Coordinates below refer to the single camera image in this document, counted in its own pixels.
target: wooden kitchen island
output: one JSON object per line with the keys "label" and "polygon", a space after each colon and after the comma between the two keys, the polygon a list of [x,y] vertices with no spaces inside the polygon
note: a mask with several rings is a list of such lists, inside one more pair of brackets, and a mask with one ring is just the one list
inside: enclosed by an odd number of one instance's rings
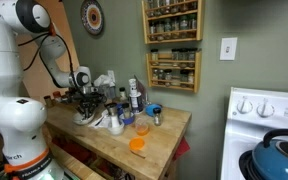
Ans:
{"label": "wooden kitchen island", "polygon": [[[94,120],[98,119],[104,107],[98,107]],[[48,109],[46,125],[52,134],[60,134],[82,145],[98,156],[110,161],[136,179],[164,179],[172,158],[186,131],[191,113],[183,110],[163,107],[163,122],[154,126],[152,117],[145,112],[136,115],[136,119],[147,119],[150,131],[141,136],[144,147],[130,151],[129,142],[138,137],[133,125],[124,127],[123,134],[113,136],[107,129],[94,129],[88,125],[76,125],[72,118],[77,111],[72,105],[56,104]]]}

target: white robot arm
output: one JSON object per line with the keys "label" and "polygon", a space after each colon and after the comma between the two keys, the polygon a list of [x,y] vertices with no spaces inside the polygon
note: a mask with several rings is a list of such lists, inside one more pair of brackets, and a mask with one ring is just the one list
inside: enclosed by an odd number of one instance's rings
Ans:
{"label": "white robot arm", "polygon": [[64,173],[52,158],[41,132],[47,117],[44,105],[19,97],[23,70],[16,36],[37,37],[47,33],[37,38],[36,43],[40,57],[58,87],[78,88],[90,83],[90,71],[86,67],[75,72],[72,68],[71,72],[58,68],[55,60],[66,47],[56,28],[52,27],[47,11],[37,2],[0,0],[0,134],[4,140],[3,154],[9,163],[5,171],[16,174],[19,179],[37,180],[51,176],[57,180],[62,179]]}

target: spice rack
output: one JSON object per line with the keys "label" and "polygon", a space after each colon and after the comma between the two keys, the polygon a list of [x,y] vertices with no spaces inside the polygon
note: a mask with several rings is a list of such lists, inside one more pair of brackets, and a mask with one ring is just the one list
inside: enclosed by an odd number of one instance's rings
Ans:
{"label": "spice rack", "polygon": [[[197,9],[193,10],[188,10],[185,12],[177,12],[177,13],[169,13],[169,14],[164,14],[160,16],[153,16],[149,17],[148,13],[151,11],[156,11],[156,10],[162,10],[165,8],[172,8],[174,6],[181,6],[185,4],[190,4],[190,3],[197,3]],[[161,6],[158,8],[149,8],[148,3],[146,0],[142,0],[142,14],[143,14],[143,27],[144,27],[144,41],[145,44],[155,44],[155,43],[168,43],[168,42],[184,42],[184,41],[199,41],[203,39],[203,19],[204,19],[204,0],[186,0],[184,2],[179,2],[176,4],[170,4],[167,6]],[[197,20],[197,28],[196,29],[187,29],[187,30],[178,30],[178,31],[169,31],[169,32],[163,32],[163,33],[150,33],[150,22],[158,21],[158,20],[163,20],[166,18],[174,18],[177,17],[179,18],[180,16],[183,15],[190,15],[190,14],[196,14],[196,20]],[[159,36],[168,36],[170,33],[188,33],[191,36],[185,37],[185,38],[174,38],[174,39],[163,39],[163,40],[152,40],[152,37],[156,38]]]}
{"label": "spice rack", "polygon": [[[170,89],[179,89],[179,90],[186,90],[186,91],[192,91],[194,93],[197,93],[200,87],[200,74],[201,74],[201,57],[202,52],[198,51],[195,53],[195,61],[189,61],[189,60],[172,60],[172,54],[171,53],[160,53],[158,54],[159,60],[152,60],[152,54],[147,53],[146,54],[146,67],[147,67],[147,77],[148,77],[148,85],[149,87],[162,87],[162,88],[170,88]],[[185,67],[180,68],[178,66],[172,66],[173,63],[194,63],[193,67]],[[179,82],[179,86],[172,85],[173,80],[155,80],[153,79],[153,70],[154,69],[172,69],[172,70],[189,70],[194,71],[194,80],[193,83],[189,82]],[[157,84],[158,82],[162,83],[170,83],[170,86],[166,85],[160,85]]]}

